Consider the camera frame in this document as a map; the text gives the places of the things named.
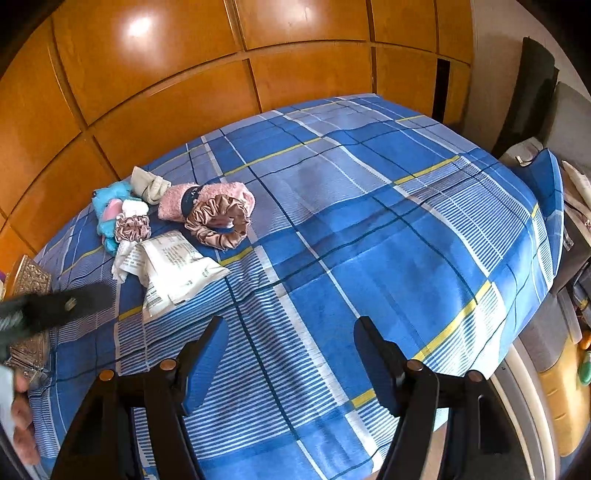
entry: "blue plaid bedsheet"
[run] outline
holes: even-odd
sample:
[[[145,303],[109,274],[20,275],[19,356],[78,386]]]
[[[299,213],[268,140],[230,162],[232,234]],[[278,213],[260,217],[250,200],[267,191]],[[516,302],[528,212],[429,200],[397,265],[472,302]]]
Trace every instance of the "blue plaid bedsheet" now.
[[[490,376],[558,267],[562,185],[546,157],[521,180],[436,121],[356,95],[263,113],[155,160],[147,168],[173,184],[246,183],[248,239],[220,252],[152,208],[153,235],[179,229],[232,273],[147,325],[138,279],[111,280],[90,206],[39,253],[56,289],[106,280],[116,291],[107,312],[51,332],[50,379],[31,393],[45,470],[100,370],[145,371],[219,314],[228,349],[186,419],[207,478],[368,476],[397,421],[358,358],[355,319],[370,315],[438,372]],[[157,478],[145,411],[135,419]]]

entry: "paper packaging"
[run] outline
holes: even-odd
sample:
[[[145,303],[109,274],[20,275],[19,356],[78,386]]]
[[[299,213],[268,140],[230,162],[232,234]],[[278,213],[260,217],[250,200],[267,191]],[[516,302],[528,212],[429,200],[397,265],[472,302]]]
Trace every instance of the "paper packaging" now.
[[[178,230],[134,245],[120,269],[137,275],[147,288],[142,309],[144,323],[173,310],[230,273],[200,254]]]

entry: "finger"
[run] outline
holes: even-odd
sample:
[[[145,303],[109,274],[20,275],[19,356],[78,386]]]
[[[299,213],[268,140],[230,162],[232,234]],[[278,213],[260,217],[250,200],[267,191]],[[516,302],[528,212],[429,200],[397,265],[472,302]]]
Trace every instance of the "finger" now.
[[[29,430],[14,429],[14,450],[25,465],[36,465],[41,461],[35,437]]]
[[[17,393],[11,407],[14,424],[20,429],[26,429],[33,422],[33,413],[26,395]]]
[[[14,390],[17,392],[26,392],[29,389],[29,380],[22,374],[21,371],[14,372]]]

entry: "blue plush toy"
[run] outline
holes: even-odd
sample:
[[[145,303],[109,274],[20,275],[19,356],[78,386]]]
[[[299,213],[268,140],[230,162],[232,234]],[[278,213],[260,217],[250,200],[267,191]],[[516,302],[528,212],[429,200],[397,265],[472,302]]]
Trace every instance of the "blue plush toy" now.
[[[127,181],[116,181],[104,189],[95,190],[92,193],[92,206],[95,208],[96,218],[99,224],[96,233],[102,236],[103,247],[112,257],[117,253],[119,244],[115,241],[115,218],[103,219],[103,214],[111,200],[134,200],[131,195],[131,185]]]

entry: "satin scrunchie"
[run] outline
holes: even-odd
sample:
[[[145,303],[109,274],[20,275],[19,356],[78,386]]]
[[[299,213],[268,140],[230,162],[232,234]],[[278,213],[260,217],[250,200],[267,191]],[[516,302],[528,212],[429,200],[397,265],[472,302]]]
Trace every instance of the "satin scrunchie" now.
[[[213,218],[227,216],[233,220],[233,231],[218,233],[207,227]],[[246,237],[246,227],[250,225],[244,203],[228,195],[216,195],[206,202],[198,202],[185,220],[185,228],[204,245],[227,250],[236,248]]]

